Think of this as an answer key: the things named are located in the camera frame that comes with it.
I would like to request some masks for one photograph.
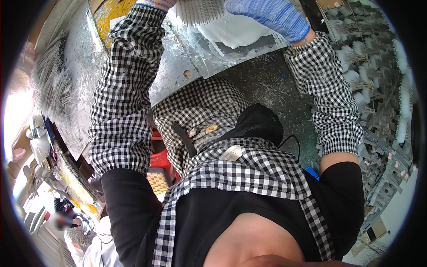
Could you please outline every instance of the cardboard box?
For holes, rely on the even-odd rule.
[[[342,6],[342,0],[317,0],[323,10],[333,9]]]

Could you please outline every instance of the black shirt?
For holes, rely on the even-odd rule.
[[[360,168],[341,162],[326,169],[320,181],[305,177],[331,231],[336,259],[356,242],[363,222],[364,196]],[[161,203],[140,173],[115,169],[102,176],[111,233],[124,266],[151,266]],[[298,201],[249,192],[194,188],[176,207],[173,266],[202,266],[213,242],[242,213],[263,216],[286,229],[305,260],[321,261],[313,234]]]

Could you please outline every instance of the hole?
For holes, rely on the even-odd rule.
[[[185,70],[184,71],[184,77],[185,78],[189,78],[191,76],[191,71],[189,71],[189,70]]]

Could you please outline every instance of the work glove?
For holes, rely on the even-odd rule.
[[[152,7],[165,13],[176,4],[177,0],[138,0],[136,5]]]
[[[244,15],[283,35],[290,43],[304,39],[310,25],[289,0],[228,0],[225,9]]]

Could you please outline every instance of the gloved hand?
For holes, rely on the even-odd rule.
[[[173,7],[178,0],[137,0],[136,5],[152,7],[165,13]]]
[[[228,0],[224,6],[234,15],[248,16],[277,31],[291,43],[304,39],[310,30],[289,0]]]

